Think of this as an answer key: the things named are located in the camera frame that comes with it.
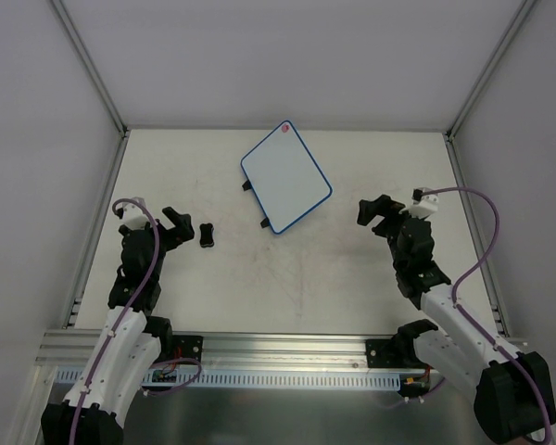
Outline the black whiteboard eraser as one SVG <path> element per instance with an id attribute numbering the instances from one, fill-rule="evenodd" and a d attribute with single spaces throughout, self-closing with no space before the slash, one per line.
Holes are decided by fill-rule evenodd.
<path id="1" fill-rule="evenodd" d="M 212 248 L 215 245 L 214 241 L 214 225 L 211 222 L 201 223 L 199 225 L 200 239 L 199 245 L 202 248 Z"/>

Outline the blue framed whiteboard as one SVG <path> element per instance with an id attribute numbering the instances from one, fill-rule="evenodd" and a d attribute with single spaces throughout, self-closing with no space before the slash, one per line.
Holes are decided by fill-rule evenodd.
<path id="1" fill-rule="evenodd" d="M 282 132 L 288 124 L 290 130 Z M 280 122 L 240 160 L 270 229 L 280 235 L 319 207 L 333 188 L 293 122 Z"/>

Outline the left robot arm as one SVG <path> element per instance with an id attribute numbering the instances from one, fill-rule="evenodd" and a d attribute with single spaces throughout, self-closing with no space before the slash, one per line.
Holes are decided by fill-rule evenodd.
<path id="1" fill-rule="evenodd" d="M 190 215 L 167 207 L 162 212 L 171 227 L 165 227 L 138 198 L 116 201 L 113 212 L 120 219 L 121 254 L 106 320 L 64 400 L 45 406 L 41 430 L 47 444 L 121 444 L 135 395 L 159 394 L 142 385 L 149 370 L 193 366 L 188 384 L 202 373 L 199 360 L 179 352 L 170 320 L 153 313 L 167 253 L 195 236 Z"/>

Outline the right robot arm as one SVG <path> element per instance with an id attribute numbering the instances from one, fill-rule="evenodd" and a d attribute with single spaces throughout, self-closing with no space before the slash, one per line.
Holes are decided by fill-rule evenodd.
<path id="1" fill-rule="evenodd" d="M 409 206 L 388 195 L 359 203 L 357 223 L 382 219 L 372 231 L 388 245 L 400 293 L 425 315 L 388 340 L 367 340 L 367 364 L 437 370 L 473 405 L 478 425 L 494 443 L 522 438 L 534 444 L 540 431 L 540 443 L 547 444 L 556 423 L 549 366 L 470 313 L 458 292 L 462 280 L 450 280 L 434 260 L 428 218 L 437 209 L 437 192 L 427 189 L 414 190 Z"/>

